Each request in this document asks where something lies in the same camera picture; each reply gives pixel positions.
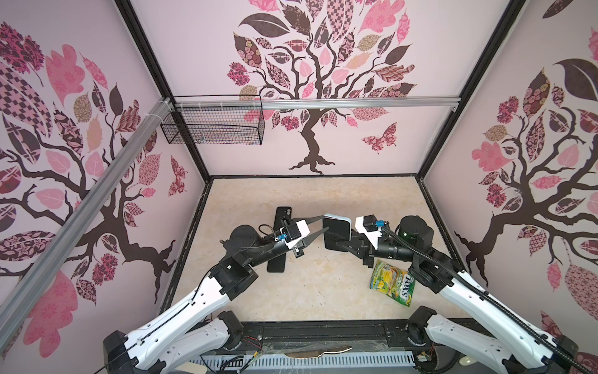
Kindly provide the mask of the black phone case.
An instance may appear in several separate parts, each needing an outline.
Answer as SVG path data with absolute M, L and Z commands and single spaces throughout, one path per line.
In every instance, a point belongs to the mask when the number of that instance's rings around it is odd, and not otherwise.
M 284 227 L 284 223 L 288 223 L 291 220 L 292 208 L 291 207 L 277 207 L 274 219 L 273 228 L 278 231 Z

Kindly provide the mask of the black phone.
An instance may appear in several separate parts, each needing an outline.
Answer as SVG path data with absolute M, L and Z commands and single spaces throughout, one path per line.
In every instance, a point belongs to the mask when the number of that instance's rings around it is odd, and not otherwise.
M 336 252 L 347 252 L 347 249 L 340 243 L 348 242 L 351 239 L 351 219 L 328 213 L 322 218 L 322 227 L 328 228 L 323 234 L 325 248 Z

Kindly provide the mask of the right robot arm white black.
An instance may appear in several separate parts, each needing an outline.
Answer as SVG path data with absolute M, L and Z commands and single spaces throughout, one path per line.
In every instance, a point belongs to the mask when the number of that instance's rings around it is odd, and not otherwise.
M 373 266 L 376 258 L 409 263 L 414 280 L 457 305 L 487 330 L 479 333 L 421 306 L 406 323 L 413 344 L 445 345 L 497 373 L 588 372 L 577 362 L 579 348 L 571 339 L 525 321 L 451 257 L 433 248 L 434 232 L 419 216 L 406 216 L 391 228 L 373 215 L 355 221 L 329 215 L 323 226 L 328 230 L 326 247 L 350 252 L 367 266 Z

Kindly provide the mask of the black smartphone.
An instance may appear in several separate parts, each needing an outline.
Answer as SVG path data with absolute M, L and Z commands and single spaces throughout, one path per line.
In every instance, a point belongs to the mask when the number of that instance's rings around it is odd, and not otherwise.
M 286 256 L 280 255 L 267 263 L 267 272 L 272 274 L 283 274 L 286 269 Z

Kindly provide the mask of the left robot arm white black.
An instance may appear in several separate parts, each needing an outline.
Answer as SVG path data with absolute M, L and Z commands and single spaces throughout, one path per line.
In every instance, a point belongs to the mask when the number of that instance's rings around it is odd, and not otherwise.
M 301 257 L 323 227 L 311 232 L 320 217 L 283 220 L 270 235 L 250 225 L 236 227 L 223 243 L 225 256 L 202 277 L 199 285 L 160 316 L 129 333 L 115 331 L 103 341 L 108 373 L 171 373 L 198 355 L 219 348 L 236 348 L 243 325 L 223 308 L 257 280 L 255 266 L 292 252 Z

